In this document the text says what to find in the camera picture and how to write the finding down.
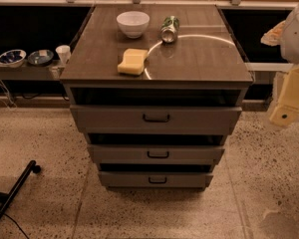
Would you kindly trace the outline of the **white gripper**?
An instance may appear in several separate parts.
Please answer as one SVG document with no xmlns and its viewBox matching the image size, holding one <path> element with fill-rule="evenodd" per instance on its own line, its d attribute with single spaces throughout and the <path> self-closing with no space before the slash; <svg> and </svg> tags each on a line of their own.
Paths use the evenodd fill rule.
<svg viewBox="0 0 299 239">
<path fill-rule="evenodd" d="M 269 121 L 286 127 L 299 117 L 299 65 L 295 65 L 284 77 L 280 94 Z"/>
</svg>

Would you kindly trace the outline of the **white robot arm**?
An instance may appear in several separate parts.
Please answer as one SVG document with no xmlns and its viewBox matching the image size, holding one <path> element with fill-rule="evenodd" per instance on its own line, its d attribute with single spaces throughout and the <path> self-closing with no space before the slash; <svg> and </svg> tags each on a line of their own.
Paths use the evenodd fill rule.
<svg viewBox="0 0 299 239">
<path fill-rule="evenodd" d="M 288 126 L 299 116 L 299 4 L 287 18 L 265 33 L 262 44 L 280 46 L 283 59 L 293 64 L 284 75 L 283 84 L 272 109 L 269 121 L 278 126 Z"/>
</svg>

